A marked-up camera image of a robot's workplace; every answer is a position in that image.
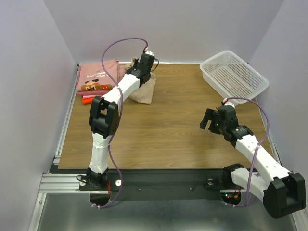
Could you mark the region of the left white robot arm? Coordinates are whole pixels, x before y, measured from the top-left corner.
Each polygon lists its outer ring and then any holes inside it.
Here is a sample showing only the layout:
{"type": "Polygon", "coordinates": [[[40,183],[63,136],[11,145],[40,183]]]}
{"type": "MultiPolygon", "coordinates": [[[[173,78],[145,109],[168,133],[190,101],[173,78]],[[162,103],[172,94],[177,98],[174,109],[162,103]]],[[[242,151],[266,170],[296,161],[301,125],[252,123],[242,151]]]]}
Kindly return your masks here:
{"type": "Polygon", "coordinates": [[[154,53],[146,51],[125,73],[123,79],[103,97],[95,97],[91,104],[89,125],[92,131],[92,155],[87,173],[80,177],[80,190],[101,191],[108,187],[108,147],[119,123],[119,108],[123,101],[150,79],[154,53]]]}

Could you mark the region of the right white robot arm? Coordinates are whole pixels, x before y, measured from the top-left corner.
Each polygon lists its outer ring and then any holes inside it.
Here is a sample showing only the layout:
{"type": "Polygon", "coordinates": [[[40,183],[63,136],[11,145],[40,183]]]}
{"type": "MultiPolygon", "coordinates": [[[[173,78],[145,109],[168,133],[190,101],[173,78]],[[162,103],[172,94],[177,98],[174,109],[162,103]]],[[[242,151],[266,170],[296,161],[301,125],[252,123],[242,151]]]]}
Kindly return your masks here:
{"type": "Polygon", "coordinates": [[[251,129],[239,125],[232,103],[226,103],[216,110],[208,108],[200,128],[208,128],[210,132],[222,135],[259,173],[256,176],[240,164],[227,166],[221,176],[225,187],[236,185],[248,189],[273,218],[281,218],[306,208],[304,177],[284,168],[259,144],[251,129]]]}

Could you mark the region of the white plastic basket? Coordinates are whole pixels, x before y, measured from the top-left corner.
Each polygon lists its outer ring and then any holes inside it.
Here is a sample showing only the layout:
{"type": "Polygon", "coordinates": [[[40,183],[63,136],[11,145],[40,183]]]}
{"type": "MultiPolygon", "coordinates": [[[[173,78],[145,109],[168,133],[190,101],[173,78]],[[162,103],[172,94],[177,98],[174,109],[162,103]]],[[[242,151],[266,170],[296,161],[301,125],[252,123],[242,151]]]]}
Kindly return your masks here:
{"type": "Polygon", "coordinates": [[[222,97],[237,106],[242,98],[254,99],[269,81],[232,51],[222,51],[199,65],[203,79],[222,97]]]}

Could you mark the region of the beige t-shirt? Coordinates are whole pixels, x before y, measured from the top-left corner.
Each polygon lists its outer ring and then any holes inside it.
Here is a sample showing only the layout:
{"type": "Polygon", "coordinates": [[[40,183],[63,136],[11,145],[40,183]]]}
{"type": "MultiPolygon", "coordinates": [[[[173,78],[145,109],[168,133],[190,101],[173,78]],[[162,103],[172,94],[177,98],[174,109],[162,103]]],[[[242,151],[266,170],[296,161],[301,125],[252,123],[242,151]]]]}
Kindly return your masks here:
{"type": "MultiPolygon", "coordinates": [[[[129,64],[120,64],[118,68],[118,81],[120,81],[125,72],[132,67],[132,65],[137,61],[136,57],[133,57],[129,64]]],[[[150,73],[150,79],[144,83],[140,88],[133,91],[128,98],[142,104],[151,105],[152,97],[154,94],[154,88],[156,85],[156,77],[153,72],[150,73]]]]}

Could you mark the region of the pink printed folded t-shirt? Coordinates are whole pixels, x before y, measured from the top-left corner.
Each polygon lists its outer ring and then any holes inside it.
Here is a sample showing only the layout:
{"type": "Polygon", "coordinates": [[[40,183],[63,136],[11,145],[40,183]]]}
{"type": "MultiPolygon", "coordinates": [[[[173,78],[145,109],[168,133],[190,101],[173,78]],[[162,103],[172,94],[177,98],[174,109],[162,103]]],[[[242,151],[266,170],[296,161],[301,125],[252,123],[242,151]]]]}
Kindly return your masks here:
{"type": "MultiPolygon", "coordinates": [[[[105,61],[104,67],[111,77],[118,83],[119,60],[105,61]]],[[[81,66],[77,84],[78,91],[112,90],[116,84],[102,68],[101,62],[84,63],[81,66]]]]}

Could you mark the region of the aluminium frame rail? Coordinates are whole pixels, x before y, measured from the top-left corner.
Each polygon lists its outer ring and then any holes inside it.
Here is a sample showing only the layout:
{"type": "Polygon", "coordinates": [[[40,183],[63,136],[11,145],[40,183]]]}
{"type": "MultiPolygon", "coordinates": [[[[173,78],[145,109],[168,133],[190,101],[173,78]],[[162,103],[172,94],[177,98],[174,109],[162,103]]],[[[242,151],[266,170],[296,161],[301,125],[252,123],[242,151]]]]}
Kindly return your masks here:
{"type": "Polygon", "coordinates": [[[76,174],[43,174],[39,193],[78,193],[79,181],[76,174]]]}

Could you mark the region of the orange folded t-shirt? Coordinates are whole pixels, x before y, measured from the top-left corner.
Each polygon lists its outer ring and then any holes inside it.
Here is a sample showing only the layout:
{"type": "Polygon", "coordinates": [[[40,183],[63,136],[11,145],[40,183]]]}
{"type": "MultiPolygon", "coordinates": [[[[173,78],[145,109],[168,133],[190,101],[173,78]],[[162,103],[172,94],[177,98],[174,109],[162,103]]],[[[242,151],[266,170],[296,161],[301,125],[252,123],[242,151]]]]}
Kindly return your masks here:
{"type": "Polygon", "coordinates": [[[91,103],[92,103],[93,98],[89,98],[89,99],[83,99],[83,98],[81,98],[81,100],[82,100],[82,104],[83,104],[83,105],[87,105],[87,104],[91,104],[91,103]]]}

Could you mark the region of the dark pink folded t-shirt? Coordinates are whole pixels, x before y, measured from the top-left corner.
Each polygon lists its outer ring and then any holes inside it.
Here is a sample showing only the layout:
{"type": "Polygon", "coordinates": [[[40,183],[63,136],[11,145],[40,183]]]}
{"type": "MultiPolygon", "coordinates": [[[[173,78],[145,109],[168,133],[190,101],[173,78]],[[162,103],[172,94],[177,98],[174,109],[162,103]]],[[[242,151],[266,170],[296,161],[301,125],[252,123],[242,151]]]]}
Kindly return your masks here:
{"type": "Polygon", "coordinates": [[[93,90],[93,91],[77,91],[77,94],[79,95],[105,95],[108,92],[110,92],[110,90],[93,90]]]}

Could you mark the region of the light pink folded t-shirt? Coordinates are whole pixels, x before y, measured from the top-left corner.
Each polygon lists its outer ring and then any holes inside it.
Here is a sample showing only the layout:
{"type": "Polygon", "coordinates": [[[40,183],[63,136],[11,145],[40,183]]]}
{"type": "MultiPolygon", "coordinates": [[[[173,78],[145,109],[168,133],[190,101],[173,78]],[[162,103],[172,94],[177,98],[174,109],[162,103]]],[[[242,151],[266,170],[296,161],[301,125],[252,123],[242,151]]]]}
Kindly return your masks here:
{"type": "Polygon", "coordinates": [[[96,95],[83,95],[83,99],[89,99],[89,98],[94,98],[96,95]]]}

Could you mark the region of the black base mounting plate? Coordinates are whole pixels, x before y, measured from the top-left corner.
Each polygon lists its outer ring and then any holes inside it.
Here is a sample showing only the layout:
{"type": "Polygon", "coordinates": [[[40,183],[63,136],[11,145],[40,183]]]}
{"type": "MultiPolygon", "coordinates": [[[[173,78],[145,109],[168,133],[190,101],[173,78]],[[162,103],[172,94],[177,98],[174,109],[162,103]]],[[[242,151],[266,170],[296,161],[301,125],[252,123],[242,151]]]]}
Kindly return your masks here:
{"type": "Polygon", "coordinates": [[[119,176],[107,173],[103,186],[81,184],[80,191],[106,194],[117,201],[221,200],[222,192],[235,191],[234,184],[223,183],[223,170],[214,169],[126,169],[119,176]]]}

